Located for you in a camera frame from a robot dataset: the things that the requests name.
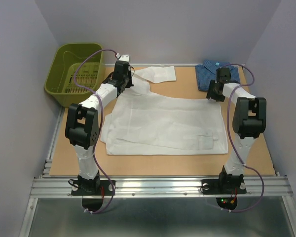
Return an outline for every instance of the white cloth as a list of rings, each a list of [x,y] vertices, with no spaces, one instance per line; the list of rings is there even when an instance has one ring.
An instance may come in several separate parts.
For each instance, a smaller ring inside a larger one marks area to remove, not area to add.
[[[149,83],[136,75],[134,86],[119,96],[113,112],[105,118],[101,141],[106,143],[107,154],[205,155],[228,152],[219,103],[152,93]]]
[[[176,80],[174,67],[148,67],[135,71],[138,78],[149,80],[153,83]]]

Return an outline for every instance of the metal frame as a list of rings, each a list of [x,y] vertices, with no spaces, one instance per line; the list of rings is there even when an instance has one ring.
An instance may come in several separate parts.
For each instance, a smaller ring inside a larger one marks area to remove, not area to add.
[[[114,198],[210,198],[221,195],[203,195],[201,180],[218,178],[213,176],[182,177],[111,177],[116,180]],[[264,176],[265,196],[291,196],[293,191],[287,177]],[[261,181],[257,176],[246,176],[247,194],[239,197],[259,197]],[[31,198],[81,198],[71,196],[68,178],[35,179]],[[84,196],[84,198],[101,198]]]
[[[28,237],[39,198],[81,198],[71,196],[69,178],[74,176],[51,176],[49,171],[55,153],[61,122],[65,108],[59,110],[55,131],[46,158],[45,167],[40,178],[33,181],[30,199],[24,216],[20,237]],[[217,176],[112,176],[116,180],[114,198],[214,198],[218,195],[205,196],[200,192],[201,180],[213,179]],[[265,182],[265,196],[278,196],[283,202],[296,236],[296,205],[293,191],[287,177],[263,176]],[[259,197],[261,195],[261,181],[257,176],[245,176],[247,194],[239,197]],[[84,198],[101,198],[87,196]]]

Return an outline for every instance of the white wall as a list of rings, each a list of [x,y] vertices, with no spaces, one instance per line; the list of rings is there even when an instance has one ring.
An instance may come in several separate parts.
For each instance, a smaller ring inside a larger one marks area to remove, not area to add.
[[[185,64],[244,63],[279,2],[36,0],[60,44],[95,41],[129,53],[133,63]]]
[[[247,66],[256,75],[252,92],[267,99],[273,163],[288,176],[296,199],[296,0],[282,0]]]
[[[57,43],[34,0],[0,0],[0,237],[18,236],[58,105],[43,89]]]

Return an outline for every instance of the wire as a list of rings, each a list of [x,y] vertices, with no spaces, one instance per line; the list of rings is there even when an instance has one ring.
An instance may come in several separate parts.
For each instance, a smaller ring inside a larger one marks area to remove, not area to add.
[[[100,121],[100,127],[99,127],[99,134],[101,133],[101,129],[102,129],[102,125],[103,125],[103,104],[102,104],[102,100],[101,100],[101,97],[96,94],[96,92],[94,90],[92,90],[91,88],[89,87],[86,87],[86,86],[83,86],[83,85],[80,85],[76,82],[76,75],[78,73],[78,71],[80,70],[80,68],[83,66],[83,64],[85,64],[85,62],[87,62],[90,58],[92,58],[93,56],[95,56],[96,54],[100,53],[100,52],[103,52],[103,51],[111,51],[113,53],[115,53],[115,57],[117,58],[117,55],[118,53],[115,51],[115,50],[112,50],[112,49],[101,49],[99,51],[96,51],[95,53],[91,54],[89,57],[87,57],[81,64],[80,66],[77,68],[76,72],[74,73],[74,83],[76,86],[78,87],[81,87],[81,88],[84,88],[86,90],[89,90],[91,91],[99,100],[99,104],[100,104],[100,111],[101,111],[101,121]],[[92,211],[92,210],[88,210],[88,209],[85,209],[84,211],[85,212],[88,212],[90,214],[100,214],[102,213],[104,210],[106,210],[108,208],[108,206],[110,205],[110,203],[112,202],[113,200],[113,197],[114,197],[114,194],[115,194],[115,186],[113,184],[113,181],[110,179],[110,177],[104,172],[104,170],[100,167],[96,157],[95,157],[95,146],[96,144],[94,144],[93,146],[93,159],[94,159],[94,162],[95,164],[97,165],[97,167],[99,168],[99,170],[104,174],[104,176],[108,179],[109,183],[111,184],[112,186],[112,196],[108,202],[108,204],[103,207],[102,209],[100,210],[97,210],[97,211]]]
[[[133,74],[132,74],[132,77],[134,76],[134,74],[135,74],[135,68],[133,67],[133,66],[131,66],[131,65],[129,65],[130,66],[130,68],[132,68],[133,70],[134,70],[134,72],[133,72]]]
[[[91,91],[93,94],[95,94],[95,91],[92,90],[91,88],[89,88],[89,87],[87,87],[87,86],[84,86],[84,85],[80,85],[80,84],[78,84],[78,83],[77,83],[77,80],[76,80],[76,76],[77,76],[77,74],[78,74],[80,68],[83,66],[83,64],[85,64],[90,58],[92,58],[92,57],[95,56],[96,54],[101,53],[101,52],[104,52],[104,51],[111,51],[111,52],[115,53],[115,57],[117,58],[117,52],[116,52],[115,50],[113,50],[113,49],[101,49],[101,50],[99,50],[99,51],[96,51],[95,53],[92,53],[89,57],[87,57],[87,58],[86,58],[86,59],[80,64],[80,66],[77,68],[77,70],[76,70],[75,73],[74,73],[74,83],[75,83],[76,86],[81,87],[81,88],[84,88],[84,89],[86,89],[86,90],[89,90],[89,91]]]
[[[234,143],[233,143],[233,141],[232,141],[232,138],[231,138],[231,133],[230,133],[230,128],[229,128],[229,114],[230,114],[231,98],[232,98],[233,94],[235,93],[235,91],[236,91],[238,88],[243,87],[243,86],[250,86],[250,85],[253,85],[253,83],[255,83],[255,76],[254,76],[253,73],[250,71],[250,69],[248,69],[247,67],[245,67],[245,66],[243,66],[243,65],[241,65],[241,64],[235,64],[235,63],[227,64],[227,65],[224,65],[223,67],[233,66],[233,65],[235,65],[235,66],[240,66],[240,67],[242,67],[242,68],[245,68],[245,69],[251,74],[251,76],[252,76],[252,81],[251,81],[251,83],[248,83],[248,84],[241,84],[241,85],[235,87],[235,88],[233,89],[233,91],[231,92],[231,94],[230,94],[229,101],[228,101],[228,107],[227,107],[227,133],[228,133],[228,138],[229,138],[229,140],[230,140],[230,143],[231,143],[231,146],[232,146],[233,150],[235,151],[235,153],[236,153],[238,159],[239,159],[240,162],[243,164],[243,166],[244,166],[245,168],[247,168],[247,169],[253,170],[253,171],[259,176],[259,178],[261,179],[261,182],[262,182],[262,191],[261,191],[261,195],[260,195],[259,199],[257,200],[257,202],[256,202],[255,204],[253,204],[252,206],[250,206],[250,207],[248,207],[248,208],[242,209],[242,210],[227,210],[227,209],[225,209],[226,211],[235,212],[235,213],[240,213],[240,212],[244,212],[244,211],[249,211],[249,210],[251,210],[252,208],[256,207],[256,206],[261,202],[261,200],[262,200],[262,198],[263,198],[263,195],[264,195],[264,188],[265,188],[265,186],[264,186],[264,180],[263,180],[263,178],[262,178],[262,175],[261,175],[256,169],[247,166],[247,165],[243,162],[243,160],[242,160],[242,158],[240,157],[240,155],[239,155],[239,153],[238,153],[238,151],[237,151],[237,149],[236,149],[236,147],[235,147],[235,145],[234,145]]]

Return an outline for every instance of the bolt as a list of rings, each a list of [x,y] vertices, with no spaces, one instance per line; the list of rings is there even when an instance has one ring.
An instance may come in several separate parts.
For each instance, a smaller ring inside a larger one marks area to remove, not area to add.
[[[246,188],[246,185],[244,183],[240,184],[240,189],[244,190]]]

